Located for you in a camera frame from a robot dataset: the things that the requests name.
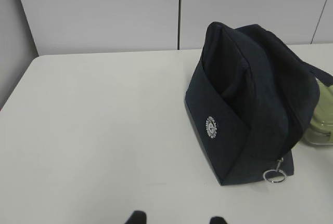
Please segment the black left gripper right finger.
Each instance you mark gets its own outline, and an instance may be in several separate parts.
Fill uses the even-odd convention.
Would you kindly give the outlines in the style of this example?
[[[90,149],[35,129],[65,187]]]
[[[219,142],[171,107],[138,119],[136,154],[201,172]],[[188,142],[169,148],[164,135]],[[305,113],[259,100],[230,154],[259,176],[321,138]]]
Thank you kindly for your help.
[[[214,216],[211,217],[209,224],[226,224],[226,221],[223,217]]]

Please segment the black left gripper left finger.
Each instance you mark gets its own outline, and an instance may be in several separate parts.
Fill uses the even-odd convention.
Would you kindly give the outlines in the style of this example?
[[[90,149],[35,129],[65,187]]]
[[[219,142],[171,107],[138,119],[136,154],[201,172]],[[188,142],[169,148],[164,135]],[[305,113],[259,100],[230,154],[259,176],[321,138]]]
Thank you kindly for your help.
[[[126,224],[146,224],[147,215],[144,211],[135,210],[131,213],[130,217],[127,219]]]

